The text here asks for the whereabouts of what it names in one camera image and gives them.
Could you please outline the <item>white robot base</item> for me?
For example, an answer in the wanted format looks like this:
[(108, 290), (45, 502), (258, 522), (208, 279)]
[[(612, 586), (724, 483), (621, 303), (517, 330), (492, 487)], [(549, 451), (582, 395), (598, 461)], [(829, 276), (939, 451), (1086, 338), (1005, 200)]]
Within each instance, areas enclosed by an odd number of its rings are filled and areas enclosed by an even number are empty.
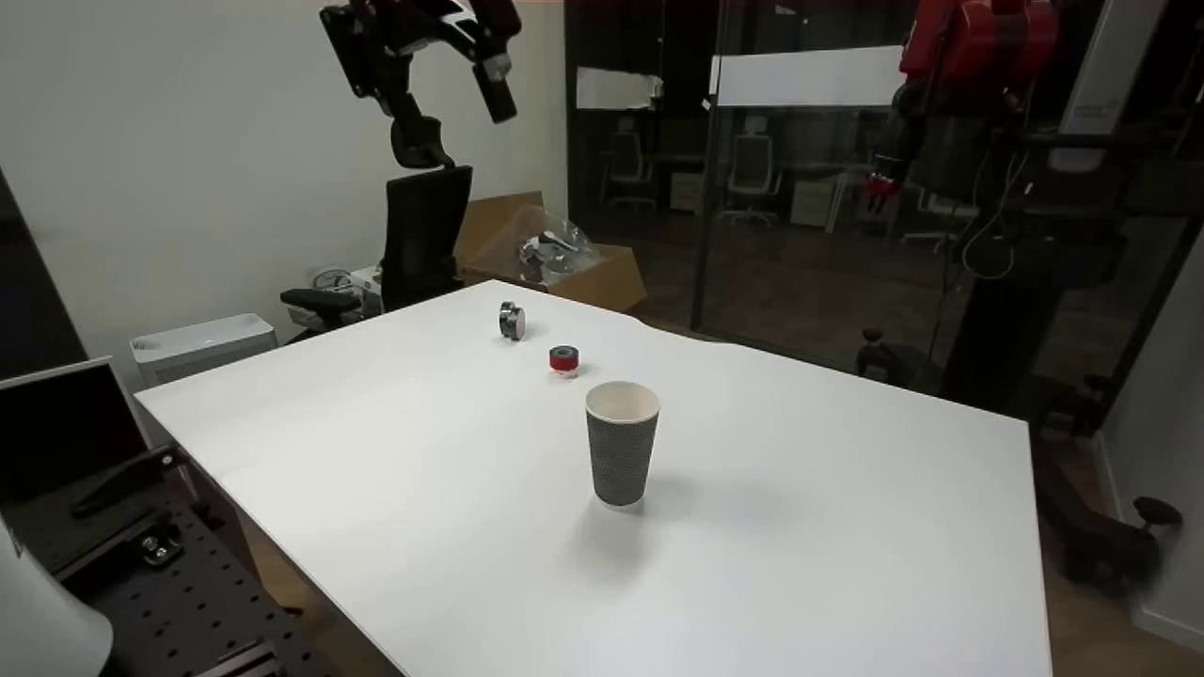
[(100, 677), (112, 626), (0, 522), (0, 677)]

